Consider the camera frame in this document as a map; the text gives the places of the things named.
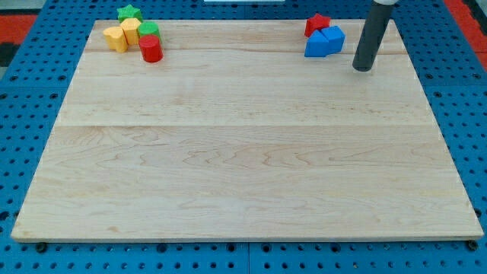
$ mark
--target light wood surface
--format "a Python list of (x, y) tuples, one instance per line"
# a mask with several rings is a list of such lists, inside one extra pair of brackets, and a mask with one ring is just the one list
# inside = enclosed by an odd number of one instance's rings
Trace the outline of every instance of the light wood surface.
[(164, 59), (98, 21), (12, 232), (17, 241), (418, 241), (483, 231), (391, 23), (352, 68), (305, 21), (159, 21)]

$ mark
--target blue block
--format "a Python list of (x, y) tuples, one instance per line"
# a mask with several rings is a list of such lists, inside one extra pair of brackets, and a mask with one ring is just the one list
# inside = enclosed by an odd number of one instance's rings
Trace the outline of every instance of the blue block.
[(319, 30), (315, 30), (306, 42), (304, 57), (325, 57), (328, 54), (328, 39)]
[(345, 34), (340, 27), (332, 26), (321, 30), (321, 33), (329, 41), (329, 52), (328, 54), (339, 53), (342, 51), (343, 43), (345, 42)]

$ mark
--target blue pegboard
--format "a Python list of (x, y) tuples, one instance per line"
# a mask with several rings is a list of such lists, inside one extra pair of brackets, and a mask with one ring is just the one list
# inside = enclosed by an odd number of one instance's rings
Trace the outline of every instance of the blue pegboard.
[[(95, 19), (132, 3), (147, 19), (364, 18), (368, 1), (48, 0), (0, 81), (0, 273), (486, 272), (485, 238), (470, 242), (306, 244), (18, 244), (15, 217)], [(441, 0), (393, 13), (412, 64), (484, 229), (487, 75)]]

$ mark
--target wood grain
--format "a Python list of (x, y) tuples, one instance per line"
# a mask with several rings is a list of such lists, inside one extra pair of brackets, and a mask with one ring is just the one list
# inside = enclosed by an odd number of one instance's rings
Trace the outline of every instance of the wood grain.
[(304, 21), (159, 21), (164, 60), (98, 21), (12, 232), (26, 242), (419, 241), (483, 231), (392, 23), (354, 72)]

